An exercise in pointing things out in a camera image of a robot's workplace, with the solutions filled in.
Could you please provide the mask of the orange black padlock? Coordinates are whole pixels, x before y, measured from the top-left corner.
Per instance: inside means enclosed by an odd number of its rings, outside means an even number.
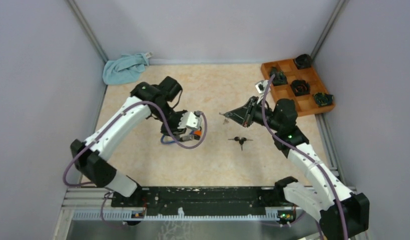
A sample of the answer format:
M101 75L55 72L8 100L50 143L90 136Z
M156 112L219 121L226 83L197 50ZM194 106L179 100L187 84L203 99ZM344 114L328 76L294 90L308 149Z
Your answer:
M193 136L194 139L199 140L202 137L202 131L201 130L195 130L191 132L191 135Z

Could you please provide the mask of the blue cable lock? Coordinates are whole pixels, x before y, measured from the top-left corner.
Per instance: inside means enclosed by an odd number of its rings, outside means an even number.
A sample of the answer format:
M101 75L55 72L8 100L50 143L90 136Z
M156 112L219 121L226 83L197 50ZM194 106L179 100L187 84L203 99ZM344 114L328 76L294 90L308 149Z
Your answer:
M176 141L173 139L170 140L165 140L165 135L162 135L162 137L160 138L160 143L163 145L171 145L171 144L175 144ZM188 142L188 141L192 141L192 140L198 140L200 137L196 134L194 134L194 132L190 132L187 135L176 135L176 140L178 142Z

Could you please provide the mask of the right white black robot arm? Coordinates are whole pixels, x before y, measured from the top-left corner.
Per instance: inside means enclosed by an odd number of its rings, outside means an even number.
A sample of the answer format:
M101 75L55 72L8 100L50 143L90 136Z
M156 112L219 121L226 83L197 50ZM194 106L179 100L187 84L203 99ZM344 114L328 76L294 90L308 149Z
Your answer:
M345 186L317 156L309 139L296 124L298 117L292 99L282 98L275 108L251 97L236 109L223 113L227 119L247 128L253 123L266 127L274 144L297 166L312 184L309 190L292 176L275 183L274 199L280 206L290 203L302 208L319 223L329 240L347 240L369 227L369 199Z

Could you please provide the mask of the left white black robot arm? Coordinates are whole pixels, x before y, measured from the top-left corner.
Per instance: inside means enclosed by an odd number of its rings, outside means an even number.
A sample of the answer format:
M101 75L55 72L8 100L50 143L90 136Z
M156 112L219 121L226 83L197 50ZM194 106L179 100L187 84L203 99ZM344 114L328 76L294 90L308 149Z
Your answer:
M71 143L75 168L97 187L117 192L129 206L138 206L143 199L140 185L110 165L108 160L128 133L148 118L155 117L162 122L163 135L169 134L166 127L175 136L184 134L186 129L181 127L181 120L187 111L175 111L169 105L182 90L170 76L159 84L139 83L97 132L84 141L76 139Z

